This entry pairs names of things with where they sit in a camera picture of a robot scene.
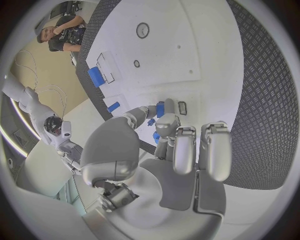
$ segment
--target t-shirt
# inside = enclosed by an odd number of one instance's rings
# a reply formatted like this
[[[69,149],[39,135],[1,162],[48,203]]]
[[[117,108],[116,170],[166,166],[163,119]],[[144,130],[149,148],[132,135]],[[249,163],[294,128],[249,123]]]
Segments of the t-shirt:
[[[59,27],[73,20],[74,18],[75,16],[62,16],[57,21],[55,27]],[[79,26],[69,27],[62,30],[60,34],[55,35],[48,41],[50,51],[63,51],[65,43],[69,43],[72,45],[81,45],[85,30],[85,27]]]

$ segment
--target hair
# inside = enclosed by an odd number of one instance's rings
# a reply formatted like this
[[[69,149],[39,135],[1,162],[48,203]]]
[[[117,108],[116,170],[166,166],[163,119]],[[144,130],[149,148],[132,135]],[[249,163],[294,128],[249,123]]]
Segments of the hair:
[[[40,31],[39,35],[37,35],[37,37],[36,37],[36,40],[39,44],[43,43],[43,41],[42,41],[42,31],[43,31],[43,29]]]

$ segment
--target blue object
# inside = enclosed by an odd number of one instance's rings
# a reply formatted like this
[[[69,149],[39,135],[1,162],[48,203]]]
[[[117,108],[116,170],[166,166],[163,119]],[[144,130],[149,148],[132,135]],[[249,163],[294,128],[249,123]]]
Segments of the blue object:
[[[101,72],[99,71],[98,67],[94,66],[90,70],[87,71],[92,82],[94,83],[95,87],[98,88],[99,86],[105,84],[105,80],[103,79]]]
[[[153,124],[155,124],[155,120],[153,118],[151,118],[149,121],[148,121],[148,126],[152,126]]]
[[[153,133],[153,138],[154,138],[155,143],[156,143],[156,144],[159,144],[159,140],[160,140],[161,136],[158,134],[157,131],[155,131],[155,132]]]
[[[112,111],[116,110],[118,107],[120,107],[120,103],[116,101],[113,105],[107,108],[107,111],[111,113]]]
[[[165,114],[165,103],[159,102],[156,104],[156,114],[158,118],[161,118]]]

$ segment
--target person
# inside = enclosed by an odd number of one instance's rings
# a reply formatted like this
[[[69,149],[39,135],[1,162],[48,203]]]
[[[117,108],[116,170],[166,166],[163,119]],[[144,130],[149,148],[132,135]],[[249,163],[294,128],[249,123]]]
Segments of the person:
[[[42,29],[36,37],[39,43],[48,42],[49,50],[79,52],[86,28],[81,16],[62,16],[55,26]]]

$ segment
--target circular hole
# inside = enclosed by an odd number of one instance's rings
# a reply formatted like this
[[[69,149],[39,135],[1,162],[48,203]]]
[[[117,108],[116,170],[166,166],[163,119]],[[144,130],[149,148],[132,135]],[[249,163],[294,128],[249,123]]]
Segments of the circular hole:
[[[149,25],[147,23],[141,22],[136,27],[136,34],[140,39],[144,39],[148,36],[150,32]]]
[[[138,60],[134,60],[133,64],[136,68],[139,68],[141,66]]]

